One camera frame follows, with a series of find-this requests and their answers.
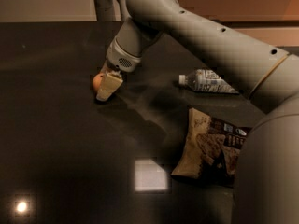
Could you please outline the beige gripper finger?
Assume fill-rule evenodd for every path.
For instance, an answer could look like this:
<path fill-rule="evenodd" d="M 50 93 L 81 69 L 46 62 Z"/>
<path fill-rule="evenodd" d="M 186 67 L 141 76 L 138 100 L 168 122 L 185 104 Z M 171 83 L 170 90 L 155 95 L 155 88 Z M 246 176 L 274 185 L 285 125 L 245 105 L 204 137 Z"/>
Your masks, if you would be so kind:
<path fill-rule="evenodd" d="M 105 102 L 121 86 L 122 76 L 117 72 L 105 73 L 100 88 L 96 92 L 96 99 Z"/>
<path fill-rule="evenodd" d="M 112 71 L 112 69 L 108 66 L 107 61 L 104 61 L 104 64 L 103 64 L 100 72 L 105 74 L 105 73 L 110 73 L 111 71 Z"/>

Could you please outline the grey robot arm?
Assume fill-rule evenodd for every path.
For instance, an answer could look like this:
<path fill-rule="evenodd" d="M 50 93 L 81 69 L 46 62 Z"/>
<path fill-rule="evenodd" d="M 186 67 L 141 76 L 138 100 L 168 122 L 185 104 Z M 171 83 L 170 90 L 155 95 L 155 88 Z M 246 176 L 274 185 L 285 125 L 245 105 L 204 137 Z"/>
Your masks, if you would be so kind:
<path fill-rule="evenodd" d="M 182 8 L 178 0 L 98 0 L 104 18 L 118 6 L 122 27 L 107 49 L 97 100 L 167 34 L 264 112 L 236 168 L 232 224 L 299 224 L 299 58 Z"/>

